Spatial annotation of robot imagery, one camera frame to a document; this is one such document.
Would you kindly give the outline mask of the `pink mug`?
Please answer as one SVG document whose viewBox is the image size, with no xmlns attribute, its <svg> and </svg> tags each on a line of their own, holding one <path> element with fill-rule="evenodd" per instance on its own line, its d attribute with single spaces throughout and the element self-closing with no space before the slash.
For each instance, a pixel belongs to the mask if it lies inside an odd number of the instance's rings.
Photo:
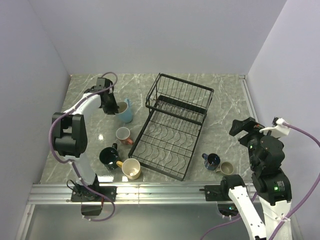
<svg viewBox="0 0 320 240">
<path fill-rule="evenodd" d="M 131 139 L 131 132 L 127 127 L 120 127 L 116 130 L 116 138 L 124 145 L 133 145 L 134 142 Z"/>
</svg>

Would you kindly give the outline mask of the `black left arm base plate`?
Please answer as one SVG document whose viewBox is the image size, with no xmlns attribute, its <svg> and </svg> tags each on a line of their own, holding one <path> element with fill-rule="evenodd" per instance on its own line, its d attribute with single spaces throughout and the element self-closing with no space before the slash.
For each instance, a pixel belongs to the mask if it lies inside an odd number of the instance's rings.
<svg viewBox="0 0 320 240">
<path fill-rule="evenodd" d="M 100 195 L 108 197 L 111 201 L 115 201 L 117 195 L 116 186 L 100 186 L 96 190 Z M 70 201 L 76 203 L 86 203 L 86 202 L 100 202 L 102 197 L 92 191 L 89 191 L 84 186 L 74 186 L 72 189 L 72 194 Z"/>
</svg>

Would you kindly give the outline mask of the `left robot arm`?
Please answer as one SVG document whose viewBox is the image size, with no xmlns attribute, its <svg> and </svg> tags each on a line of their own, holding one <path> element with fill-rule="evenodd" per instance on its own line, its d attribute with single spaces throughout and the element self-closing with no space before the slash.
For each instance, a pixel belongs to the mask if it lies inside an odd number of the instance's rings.
<svg viewBox="0 0 320 240">
<path fill-rule="evenodd" d="M 97 200 L 102 194 L 86 154 L 86 118 L 97 109 L 103 109 L 108 115 L 117 113 L 119 107 L 113 92 L 114 86 L 110 83 L 94 86 L 87 89 L 70 109 L 52 116 L 48 137 L 50 150 L 58 162 L 70 164 L 76 176 L 76 187 L 89 201 Z"/>
</svg>

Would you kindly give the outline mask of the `black wire dish rack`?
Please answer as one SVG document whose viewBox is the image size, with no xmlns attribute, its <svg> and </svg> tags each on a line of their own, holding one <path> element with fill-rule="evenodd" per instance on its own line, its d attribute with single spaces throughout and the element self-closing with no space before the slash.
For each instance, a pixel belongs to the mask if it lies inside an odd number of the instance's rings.
<svg viewBox="0 0 320 240">
<path fill-rule="evenodd" d="M 159 73 L 145 106 L 148 117 L 129 158 L 178 181 L 187 175 L 214 89 L 189 80 Z"/>
</svg>

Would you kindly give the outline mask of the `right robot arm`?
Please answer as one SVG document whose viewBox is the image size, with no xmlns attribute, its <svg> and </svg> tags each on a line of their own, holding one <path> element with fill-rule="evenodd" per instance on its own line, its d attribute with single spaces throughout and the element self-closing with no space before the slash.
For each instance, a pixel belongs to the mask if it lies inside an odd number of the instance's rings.
<svg viewBox="0 0 320 240">
<path fill-rule="evenodd" d="M 229 131 L 231 136 L 246 131 L 246 135 L 239 138 L 238 142 L 248 150 L 251 179 L 264 218 L 260 218 L 256 211 L 240 175 L 223 177 L 220 194 L 235 204 L 251 240 L 293 238 L 291 222 L 286 216 L 291 209 L 292 189 L 288 177 L 281 169 L 285 153 L 280 138 L 290 133 L 284 123 L 284 119 L 276 117 L 272 127 L 265 127 L 248 117 L 245 120 L 233 120 Z"/>
</svg>

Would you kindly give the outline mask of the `light blue mug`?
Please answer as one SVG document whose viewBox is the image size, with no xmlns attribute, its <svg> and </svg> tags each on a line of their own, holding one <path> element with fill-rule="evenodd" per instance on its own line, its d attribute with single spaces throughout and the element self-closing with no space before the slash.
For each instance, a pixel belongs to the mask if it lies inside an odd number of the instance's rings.
<svg viewBox="0 0 320 240">
<path fill-rule="evenodd" d="M 117 103 L 118 113 L 116 117 L 125 124 L 130 123 L 133 120 L 133 113 L 131 110 L 131 101 L 128 98 L 125 98 L 124 101 L 119 101 Z"/>
</svg>

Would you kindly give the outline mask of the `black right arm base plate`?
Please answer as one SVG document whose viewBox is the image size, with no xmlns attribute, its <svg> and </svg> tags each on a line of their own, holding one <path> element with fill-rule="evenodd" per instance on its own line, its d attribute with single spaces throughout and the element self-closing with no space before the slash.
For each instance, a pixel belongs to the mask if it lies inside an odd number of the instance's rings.
<svg viewBox="0 0 320 240">
<path fill-rule="evenodd" d="M 220 185 L 205 185 L 204 193 L 206 202 L 219 202 L 226 200 Z"/>
</svg>

